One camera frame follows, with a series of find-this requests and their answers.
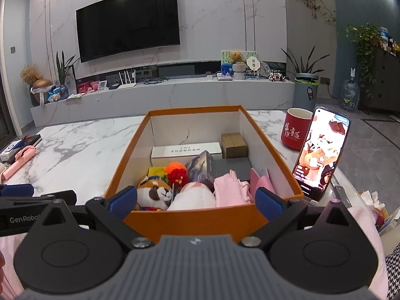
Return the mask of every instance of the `houndstooth fabric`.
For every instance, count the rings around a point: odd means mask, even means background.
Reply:
[[[392,300],[400,292],[400,243],[396,246],[393,253],[386,256],[385,261],[389,280],[387,300]]]

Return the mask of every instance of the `television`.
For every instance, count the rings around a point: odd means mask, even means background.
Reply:
[[[179,45],[178,0],[102,0],[76,11],[81,62]]]

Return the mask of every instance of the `metal screw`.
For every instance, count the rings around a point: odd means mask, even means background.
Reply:
[[[132,246],[135,248],[148,248],[151,246],[152,242],[146,237],[138,237],[132,240]]]
[[[261,239],[254,236],[245,237],[241,240],[241,244],[245,247],[258,247],[261,244]]]

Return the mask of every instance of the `orange box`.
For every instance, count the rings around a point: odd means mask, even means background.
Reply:
[[[242,106],[160,109],[147,113],[133,135],[104,195],[111,197],[147,174],[155,146],[221,143],[221,135],[239,132],[248,147],[252,167],[268,168],[275,192],[283,199],[303,198],[303,192],[277,150]],[[255,204],[188,211],[132,211],[124,221],[157,243],[162,235],[230,234],[234,242],[267,223]]]

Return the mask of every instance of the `gray cabinet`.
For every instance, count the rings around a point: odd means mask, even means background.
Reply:
[[[361,97],[368,108],[400,112],[400,59],[376,49],[372,71],[375,84],[370,88],[373,98]]]

